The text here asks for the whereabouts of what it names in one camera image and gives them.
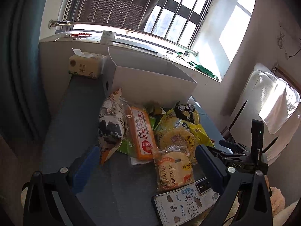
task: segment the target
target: blue gripper pad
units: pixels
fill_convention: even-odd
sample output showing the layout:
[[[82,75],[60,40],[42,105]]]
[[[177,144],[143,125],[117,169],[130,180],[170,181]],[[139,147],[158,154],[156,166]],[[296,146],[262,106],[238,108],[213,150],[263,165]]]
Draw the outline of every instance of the blue gripper pad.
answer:
[[[69,168],[67,182],[72,192],[77,194],[84,190],[91,172],[99,165],[100,149],[98,146],[90,147],[84,155],[76,158]]]
[[[228,183],[226,166],[219,158],[214,157],[205,145],[196,147],[195,158],[205,173],[213,191],[222,195]]]

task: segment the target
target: dark blue curtain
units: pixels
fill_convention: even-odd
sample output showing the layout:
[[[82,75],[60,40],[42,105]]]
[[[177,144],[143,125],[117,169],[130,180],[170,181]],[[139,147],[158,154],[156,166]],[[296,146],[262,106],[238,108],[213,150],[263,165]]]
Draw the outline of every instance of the dark blue curtain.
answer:
[[[39,66],[46,0],[0,1],[0,133],[16,151],[42,144],[50,123]]]

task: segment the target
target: illustrated phone case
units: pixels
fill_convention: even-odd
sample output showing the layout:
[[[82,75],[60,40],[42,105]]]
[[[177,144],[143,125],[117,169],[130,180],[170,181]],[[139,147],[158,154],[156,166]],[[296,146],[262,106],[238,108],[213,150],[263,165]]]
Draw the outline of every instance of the illustrated phone case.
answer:
[[[163,226],[178,226],[211,207],[219,198],[206,178],[153,197]]]

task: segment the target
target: white cloth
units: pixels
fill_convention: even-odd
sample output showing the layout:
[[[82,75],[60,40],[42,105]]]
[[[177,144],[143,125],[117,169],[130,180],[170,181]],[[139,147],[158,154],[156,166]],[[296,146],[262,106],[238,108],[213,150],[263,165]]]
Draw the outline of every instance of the white cloth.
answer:
[[[299,103],[299,93],[279,78],[259,112],[270,134],[276,133],[282,127]]]

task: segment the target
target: open cardboard box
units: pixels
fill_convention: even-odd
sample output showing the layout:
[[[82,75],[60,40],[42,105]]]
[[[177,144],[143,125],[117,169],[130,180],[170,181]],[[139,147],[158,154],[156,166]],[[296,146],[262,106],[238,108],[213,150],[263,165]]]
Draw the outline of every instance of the open cardboard box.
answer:
[[[134,51],[108,48],[103,58],[106,97],[122,87],[122,97],[133,104],[157,102],[173,108],[187,103],[197,83],[171,61]]]

